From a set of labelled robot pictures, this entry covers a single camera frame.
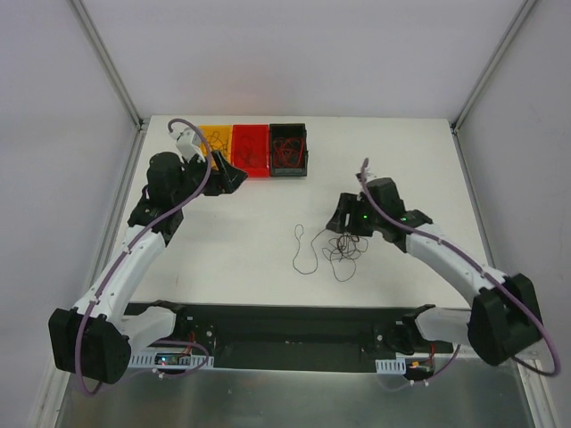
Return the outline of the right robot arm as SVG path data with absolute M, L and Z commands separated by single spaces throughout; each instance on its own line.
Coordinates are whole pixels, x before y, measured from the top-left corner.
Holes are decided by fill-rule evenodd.
M 534 285 L 474 261 L 420 210 L 407 210 L 391 178 L 374 179 L 358 194 L 341 193 L 327 230 L 370 237 L 374 233 L 429 266 L 466 301 L 468 309 L 425 304 L 406 314 L 397 330 L 399 351 L 422 351 L 432 342 L 470 346 L 497 366 L 542 339 Z

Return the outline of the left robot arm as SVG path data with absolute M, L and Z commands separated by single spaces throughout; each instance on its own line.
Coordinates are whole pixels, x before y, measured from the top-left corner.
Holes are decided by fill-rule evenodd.
M 170 347 L 182 345 L 189 327 L 181 320 L 181 305 L 154 303 L 125 319 L 127 305 L 182 224 L 184 207 L 200 195 L 232 194 L 247 178 L 219 151 L 188 160 L 173 152 L 155 154 L 123 243 L 73 307 L 56 309 L 48 320 L 56 367 L 80 381 L 115 384 L 144 348 L 160 340 Z

